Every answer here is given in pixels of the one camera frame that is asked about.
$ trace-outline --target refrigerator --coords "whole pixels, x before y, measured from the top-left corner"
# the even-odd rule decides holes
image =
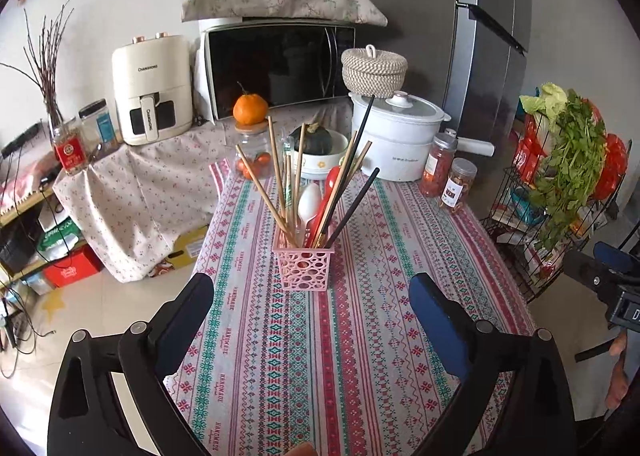
[[[524,78],[531,0],[371,1],[388,26],[358,27],[356,46],[405,56],[403,90],[442,107],[460,136],[499,147]]]

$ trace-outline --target person's hand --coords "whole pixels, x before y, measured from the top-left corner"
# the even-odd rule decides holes
[[[611,373],[611,383],[609,384],[609,391],[607,391],[607,398],[604,403],[607,409],[616,409],[622,399],[625,398],[626,392],[629,389],[629,380],[625,375],[625,349],[626,349],[626,330],[622,330],[613,344],[609,348],[609,355],[612,357],[620,356],[616,365],[613,366]]]

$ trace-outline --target red box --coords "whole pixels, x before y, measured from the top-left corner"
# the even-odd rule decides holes
[[[56,265],[60,268],[51,265],[42,272],[57,287],[64,287],[85,277],[93,276],[102,269],[102,262],[89,245],[85,245],[66,258],[59,259]]]

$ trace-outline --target tablecloth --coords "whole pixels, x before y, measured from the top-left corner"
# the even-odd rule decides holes
[[[366,177],[358,173],[341,217]],[[272,199],[273,180],[266,184]],[[214,302],[182,367],[166,380],[212,454],[277,455],[303,441],[319,454],[411,454],[457,386],[409,304],[426,271],[473,319],[530,334],[526,304],[484,229],[437,207],[415,183],[377,180],[335,244],[326,292],[286,292],[271,253],[274,220],[232,176],[195,272]],[[495,424],[500,378],[470,448]]]
[[[271,113],[284,133],[304,121],[346,131],[352,108],[343,98]],[[218,201],[209,165],[235,155],[234,123],[209,122],[145,146],[124,144],[81,173],[56,180],[60,203],[118,281],[142,279],[181,234],[209,223]]]

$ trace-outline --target white spoon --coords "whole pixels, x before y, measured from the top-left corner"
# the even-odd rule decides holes
[[[318,214],[321,201],[322,195],[320,194],[320,186],[318,184],[309,183],[300,192],[300,197],[298,198],[298,218],[300,218],[302,222],[299,232],[302,241],[299,242],[299,244],[304,242],[306,226],[316,217],[316,214]]]

